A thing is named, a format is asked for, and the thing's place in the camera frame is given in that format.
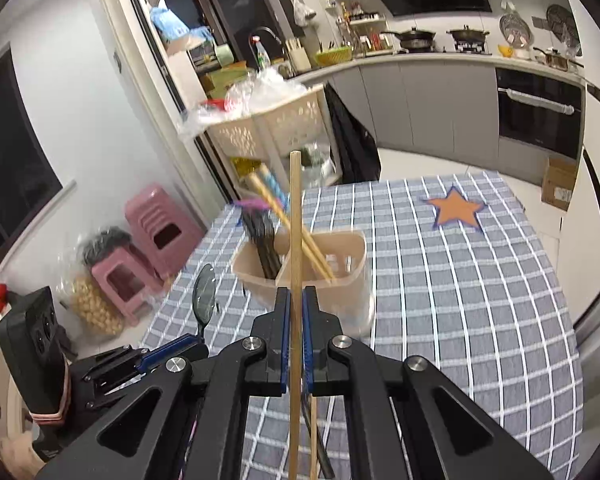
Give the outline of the wooden chopstick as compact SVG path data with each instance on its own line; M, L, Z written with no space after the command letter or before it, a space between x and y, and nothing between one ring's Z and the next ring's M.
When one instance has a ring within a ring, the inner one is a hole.
M290 153L290 424L288 448L288 478L298 474L301 416L302 374L302 244L299 222L301 222L301 153Z
M274 197L273 193L268 189L260 177L255 172L252 172L251 174L248 174L246 179L264 199L265 203L270 206L272 211L275 212L276 216L279 218L280 222L283 223L283 226L287 229L287 231L291 232L291 228L294 225L292 224L290 215L286 214L286 212L283 210L283 206L279 203L278 199ZM336 276L334 272L332 272L332 268L329 266L326 257L321 252L321 249L318 248L317 244L314 242L312 235L304 227L302 222L299 222L299 226L302 250L304 254L309 258L314 268L319 274L321 274L324 280L334 280Z
M311 439L311 468L310 479L318 479L318 452L317 452L317 402L314 396L309 394L310 413L310 439Z

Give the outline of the blue patterned chopstick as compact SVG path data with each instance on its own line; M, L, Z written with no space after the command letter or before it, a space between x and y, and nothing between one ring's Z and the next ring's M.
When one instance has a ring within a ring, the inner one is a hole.
M268 190L273 194L276 200L279 202L279 205L283 208L285 212L289 212L289 196L279 185L276 177L272 174L271 170L268 169L268 166L265 165L264 162L258 168L258 175L263 183L266 185Z

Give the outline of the grey kitchen cabinets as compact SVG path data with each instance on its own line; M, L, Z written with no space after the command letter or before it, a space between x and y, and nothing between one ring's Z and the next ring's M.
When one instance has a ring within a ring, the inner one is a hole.
M498 84L485 58L386 55L314 70L298 81L331 84L381 148L498 166Z

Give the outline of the bag of yellow balls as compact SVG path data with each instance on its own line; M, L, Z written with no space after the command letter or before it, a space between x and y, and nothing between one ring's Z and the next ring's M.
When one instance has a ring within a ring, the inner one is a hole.
M58 260L56 294L59 302L92 334L112 338L122 333L121 314L84 264L72 259Z

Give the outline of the short pink plastic stool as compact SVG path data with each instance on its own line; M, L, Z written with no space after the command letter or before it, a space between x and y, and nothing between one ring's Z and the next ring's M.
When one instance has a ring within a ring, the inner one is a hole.
M134 245L114 248L112 253L94 264L93 278L100 289L131 326L137 326L147 297L162 292L164 281L148 258Z

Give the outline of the tall pink plastic stool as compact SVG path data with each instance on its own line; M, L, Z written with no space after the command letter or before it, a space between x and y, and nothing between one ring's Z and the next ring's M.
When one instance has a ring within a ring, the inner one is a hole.
M128 200L124 216L134 242L165 281L180 272L204 238L204 230L158 184Z

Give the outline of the beige utensil holder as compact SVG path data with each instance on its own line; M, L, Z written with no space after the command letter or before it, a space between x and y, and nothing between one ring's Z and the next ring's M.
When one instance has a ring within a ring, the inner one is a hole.
M376 309L364 233L358 230L324 231L314 232L312 236L335 278L325 280L310 259L304 258L303 284L316 288L321 310L338 316L343 333L353 338L368 336L372 331ZM274 307L276 290L289 287L291 279L288 233L279 230L274 235L273 245L275 255L279 256L282 263L275 278L265 276L256 245L251 242L242 244L232 261L232 272L242 282L244 289L268 310Z

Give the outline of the beige perforated storage cart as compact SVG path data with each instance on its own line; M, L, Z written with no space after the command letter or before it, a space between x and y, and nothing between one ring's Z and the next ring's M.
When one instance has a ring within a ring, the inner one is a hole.
M262 162L279 187L289 190L289 155L302 151L311 165L302 172L305 188L324 188L342 177L334 128L329 116L324 84L247 117L207 128L230 185L239 198L253 194L235 160Z

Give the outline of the black hanging garment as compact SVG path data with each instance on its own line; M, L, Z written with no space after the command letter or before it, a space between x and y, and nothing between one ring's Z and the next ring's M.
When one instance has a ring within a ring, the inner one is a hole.
M347 109L331 84L325 84L324 92L340 161L341 182L378 181L381 162L373 136Z

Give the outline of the cardboard box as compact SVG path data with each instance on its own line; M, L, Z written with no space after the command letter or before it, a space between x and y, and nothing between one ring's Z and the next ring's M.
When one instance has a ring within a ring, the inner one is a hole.
M541 185L544 204L567 211L576 185L578 166L558 158L547 159Z

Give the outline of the green colander basket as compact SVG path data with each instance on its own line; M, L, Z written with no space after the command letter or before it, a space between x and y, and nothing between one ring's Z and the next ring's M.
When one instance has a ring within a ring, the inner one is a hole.
M320 67L335 66L350 62L353 58L353 51L350 47L330 48L316 52L314 58Z

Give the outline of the black built-in oven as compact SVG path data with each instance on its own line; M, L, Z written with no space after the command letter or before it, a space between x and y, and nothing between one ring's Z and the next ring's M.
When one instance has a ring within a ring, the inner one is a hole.
M520 70L495 69L500 136L576 159L582 88Z

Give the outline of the black wok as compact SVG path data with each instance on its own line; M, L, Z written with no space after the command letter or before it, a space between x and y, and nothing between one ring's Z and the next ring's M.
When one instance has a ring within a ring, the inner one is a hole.
M431 52L434 50L434 32L412 27L405 32L385 30L385 35L390 35L400 42L400 47L408 53Z

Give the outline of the black pot on stove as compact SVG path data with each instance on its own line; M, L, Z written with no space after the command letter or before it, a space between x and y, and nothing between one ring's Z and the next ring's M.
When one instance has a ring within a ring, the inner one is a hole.
M458 53L487 54L487 30L472 29L465 25L460 29L452 29L448 34L453 38L455 51Z

